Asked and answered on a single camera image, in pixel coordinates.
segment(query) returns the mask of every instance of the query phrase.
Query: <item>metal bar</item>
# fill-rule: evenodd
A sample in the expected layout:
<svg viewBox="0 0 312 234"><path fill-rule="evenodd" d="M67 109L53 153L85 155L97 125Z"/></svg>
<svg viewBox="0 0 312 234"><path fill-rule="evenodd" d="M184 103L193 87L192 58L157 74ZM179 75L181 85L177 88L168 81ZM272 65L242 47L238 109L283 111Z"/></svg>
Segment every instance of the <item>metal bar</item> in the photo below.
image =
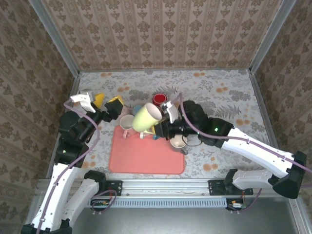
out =
<svg viewBox="0 0 312 234"><path fill-rule="evenodd" d="M112 208L225 208L226 198L131 198L116 199ZM94 208L107 206L95 205Z"/></svg>
<svg viewBox="0 0 312 234"><path fill-rule="evenodd" d="M211 71L211 70L248 70L248 67L180 67L180 68L131 68L131 69L100 69L100 70L80 70L81 73L93 72L156 72L156 71Z"/></svg>
<svg viewBox="0 0 312 234"><path fill-rule="evenodd" d="M67 64L69 70L76 78L78 77L78 65L76 64L75 60L71 56L70 51L68 50L65 42L61 37L61 33L55 27L53 20L50 18L47 10L44 7L42 1L38 0L29 0L33 9L37 13L40 21L42 22L45 30L49 33L52 41L54 42L55 46L57 47L59 53L62 55L65 63Z"/></svg>
<svg viewBox="0 0 312 234"><path fill-rule="evenodd" d="M269 114L267 112L267 108L265 107L264 100L262 98L262 94L261 94L258 82L256 80L255 74L252 72L250 74L250 81L251 81L252 86L253 86L255 98L257 99L257 102L258 102L258 106L259 106L260 113L261 113L261 116L263 119L264 127L267 131L267 134L268 134L270 145L272 147L278 149L278 144L277 144L277 141L276 141L276 138L274 135L274 131L273 131L273 128L272 128L272 125L270 122L270 118L269 118Z"/></svg>
<svg viewBox="0 0 312 234"><path fill-rule="evenodd" d="M289 199L289 204L300 234L311 234L311 222L302 198Z"/></svg>
<svg viewBox="0 0 312 234"><path fill-rule="evenodd" d="M268 28L268 31L262 40L249 68L251 69L252 73L255 73L259 68L263 58L267 54L270 46L272 45L273 41L275 40L279 30L283 26L287 16L289 15L291 9L293 8L296 0L287 0L282 1L271 25Z"/></svg>
<svg viewBox="0 0 312 234"><path fill-rule="evenodd" d="M122 193L124 198L227 198L239 197L231 195L210 196L208 189L208 180L211 179L121 179ZM69 192L68 198L78 190L82 179L76 179ZM38 181L35 196L42 196L50 183L49 179L40 179ZM263 190L261 197L281 197L271 189Z"/></svg>
<svg viewBox="0 0 312 234"><path fill-rule="evenodd" d="M251 71L250 73L250 80L253 86L253 90L254 90L254 94L255 97L257 99L258 105L259 105L259 109L260 109L260 113L262 115L262 119L263 119L263 123L264 126L266 128L267 134L268 134L268 138L269 138L269 142L270 145L274 148L278 149L278 144L273 132L273 128L270 122L270 118L267 112L267 109L265 107L261 92L260 92L260 88L258 85L258 82L256 80L255 74L253 71ZM289 199L289 203L291 205L291 209L292 209L292 214L294 216L296 225L297 225L297 229L299 231L300 234L311 234L311 223L307 214L307 210L305 208L305 205L302 202L301 198L298 199Z"/></svg>
<svg viewBox="0 0 312 234"><path fill-rule="evenodd" d="M76 94L78 92L79 84L80 84L80 77L78 76L78 77L76 77L74 79L73 87L72 87L72 90L70 92L70 96L74 95L74 94ZM60 134L58 134L57 140L56 140L55 145L54 145L54 149L53 149L53 152L52 152L49 168L48 168L48 171L47 171L47 174L46 174L47 178L49 178L52 175L52 169L53 169L53 165L54 165L54 158L55 158L56 151L57 151L57 148L58 148L58 145L59 145L59 138L60 138Z"/></svg>

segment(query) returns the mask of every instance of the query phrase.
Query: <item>cup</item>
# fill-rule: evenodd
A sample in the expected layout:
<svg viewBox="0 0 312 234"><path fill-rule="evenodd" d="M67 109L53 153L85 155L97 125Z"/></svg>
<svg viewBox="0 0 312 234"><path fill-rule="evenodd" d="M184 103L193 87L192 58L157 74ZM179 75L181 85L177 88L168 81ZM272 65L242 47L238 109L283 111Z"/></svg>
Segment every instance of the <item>cup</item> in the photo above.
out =
<svg viewBox="0 0 312 234"><path fill-rule="evenodd" d="M170 139L172 150L175 152L181 152L184 155L188 154L188 151L184 149L184 147L186 146L186 143L187 143L187 138L182 139L182 135L175 135L174 138Z"/></svg>
<svg viewBox="0 0 312 234"><path fill-rule="evenodd" d="M160 110L152 103L146 103L136 114L132 127L137 132L150 133L147 130L161 121Z"/></svg>
<svg viewBox="0 0 312 234"><path fill-rule="evenodd" d="M140 105L134 106L134 107L132 108L132 114L133 114L134 116L136 116L136 114L139 112L139 110L141 110L141 108L142 108L142 106L140 106Z"/></svg>
<svg viewBox="0 0 312 234"><path fill-rule="evenodd" d="M117 120L121 120L122 117L126 116L126 115L129 115L130 114L130 109L127 107L127 106L123 106L122 109L121 109L121 113L120 115L118 116Z"/></svg>
<svg viewBox="0 0 312 234"><path fill-rule="evenodd" d="M133 122L134 116L133 115L125 115L121 117L120 119L120 126L124 130L123 132L123 138L127 139L129 137L134 136L137 134L137 132L132 128L132 122Z"/></svg>
<svg viewBox="0 0 312 234"><path fill-rule="evenodd" d="M167 96L165 94L159 93L153 96L153 104L155 106L160 106L165 101L167 101Z"/></svg>

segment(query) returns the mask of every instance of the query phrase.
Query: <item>white cup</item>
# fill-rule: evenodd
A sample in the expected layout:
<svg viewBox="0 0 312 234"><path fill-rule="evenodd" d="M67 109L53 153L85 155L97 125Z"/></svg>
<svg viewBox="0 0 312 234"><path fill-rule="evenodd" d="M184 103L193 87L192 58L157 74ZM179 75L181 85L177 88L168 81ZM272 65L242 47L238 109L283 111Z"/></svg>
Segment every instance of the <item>white cup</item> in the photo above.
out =
<svg viewBox="0 0 312 234"><path fill-rule="evenodd" d="M170 144L171 144L171 148L173 151L175 152L181 152L183 153L184 155L187 155L188 154L188 151L183 149L185 146L186 146L186 143L187 143L187 138L183 138L182 139L182 135L175 135L174 138L171 138L170 139Z"/></svg>
<svg viewBox="0 0 312 234"><path fill-rule="evenodd" d="M129 137L134 136L137 134L137 131L132 128L132 122L133 122L134 116L133 115L125 115L121 117L120 119L120 126L124 130L123 132L123 138L127 139Z"/></svg>

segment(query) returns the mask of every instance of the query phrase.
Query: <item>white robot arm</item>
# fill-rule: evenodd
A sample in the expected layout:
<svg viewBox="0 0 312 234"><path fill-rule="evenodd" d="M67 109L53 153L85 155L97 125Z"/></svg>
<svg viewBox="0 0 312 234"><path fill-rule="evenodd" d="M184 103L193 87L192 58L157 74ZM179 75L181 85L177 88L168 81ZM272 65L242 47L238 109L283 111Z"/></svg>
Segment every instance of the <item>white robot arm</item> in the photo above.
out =
<svg viewBox="0 0 312 234"><path fill-rule="evenodd" d="M273 148L248 136L223 119L208 117L202 107L191 100L182 102L181 99L180 103L183 103L183 110L181 106L178 108L183 117L180 119L177 118L177 110L170 101L162 104L161 108L168 113L169 119L154 126L156 135L170 139L176 134L185 137L196 134L207 145L236 152L266 168L259 171L231 169L222 184L223 195L231 195L235 189L273 188L284 197L298 197L305 171L295 164L306 165L304 153L298 151L294 155Z"/></svg>
<svg viewBox="0 0 312 234"><path fill-rule="evenodd" d="M96 125L102 120L110 122L117 119L123 108L123 101L119 96L105 104L107 111L100 110L92 103L94 100L95 96L89 90L71 96L71 101L80 102L87 114L80 113L84 116L80 117L74 111L68 111L61 116L58 128L61 137L47 193L35 218L30 224L23 226L21 234L71 234L76 219L88 201L97 193L105 191L108 184L105 174L89 171L78 191L67 202L72 183L84 160L81 157L89 150L86 143L92 137Z"/></svg>

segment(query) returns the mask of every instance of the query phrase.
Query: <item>wallpaper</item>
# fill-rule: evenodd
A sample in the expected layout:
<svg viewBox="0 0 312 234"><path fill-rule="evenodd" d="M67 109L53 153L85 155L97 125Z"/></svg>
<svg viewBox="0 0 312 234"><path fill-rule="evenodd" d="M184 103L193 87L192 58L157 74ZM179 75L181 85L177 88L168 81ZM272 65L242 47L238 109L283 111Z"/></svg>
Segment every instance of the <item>wallpaper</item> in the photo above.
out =
<svg viewBox="0 0 312 234"><path fill-rule="evenodd" d="M0 233L19 233L73 77L28 1L0 1Z"/></svg>
<svg viewBox="0 0 312 234"><path fill-rule="evenodd" d="M79 69L248 67L281 0L44 0Z"/></svg>
<svg viewBox="0 0 312 234"><path fill-rule="evenodd" d="M312 167L312 1L298 0L256 72L279 147ZM304 183L312 183L306 173ZM312 212L312 189L301 191Z"/></svg>

